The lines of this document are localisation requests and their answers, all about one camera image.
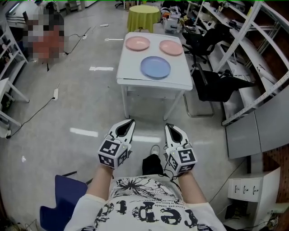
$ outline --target yellow tablecloth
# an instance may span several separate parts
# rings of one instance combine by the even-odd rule
[[[150,33],[154,32],[153,24],[160,19],[159,9],[149,5],[136,5],[130,8],[127,29],[128,32],[134,32],[136,29],[148,29]]]

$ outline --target black office chair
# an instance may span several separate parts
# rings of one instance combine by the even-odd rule
[[[200,34],[192,33],[187,27],[185,27],[188,33],[182,33],[186,40],[186,44],[182,45],[188,51],[185,54],[192,54],[194,58],[194,63],[196,63],[196,56],[200,57],[204,63],[208,60],[203,57],[203,55],[209,55],[215,48],[218,42],[223,41],[225,38],[230,36],[230,27],[223,24],[216,24],[215,28],[208,30],[208,32],[202,36]]]
[[[123,1],[120,1],[121,3],[116,3],[114,6],[117,8],[117,7],[119,7],[120,5],[123,5]]]
[[[227,102],[233,91],[255,85],[251,82],[233,77],[229,70],[226,70],[221,76],[213,71],[204,71],[199,63],[196,63],[196,69],[192,70],[192,78],[195,82],[199,100],[210,103],[212,114],[191,115],[188,110],[186,95],[184,94],[186,112],[191,118],[212,117],[214,115],[212,102]]]

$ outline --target graphic print t-shirt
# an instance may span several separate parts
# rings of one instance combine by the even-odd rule
[[[86,194],[65,231],[224,231],[209,203],[186,204],[177,187],[158,175],[115,179],[109,200]]]

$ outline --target pink plate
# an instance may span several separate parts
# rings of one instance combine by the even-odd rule
[[[159,48],[169,55],[180,55],[183,51],[182,46],[171,40],[163,40],[159,44]]]
[[[141,36],[133,36],[126,40],[126,47],[134,51],[142,51],[149,47],[150,41]]]

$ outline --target shoe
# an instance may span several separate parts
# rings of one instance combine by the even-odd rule
[[[155,155],[158,155],[159,156],[159,154],[160,154],[160,148],[159,148],[159,146],[158,145],[154,145],[154,146],[152,146],[152,149],[150,150],[150,154],[152,155],[152,154],[155,154]]]

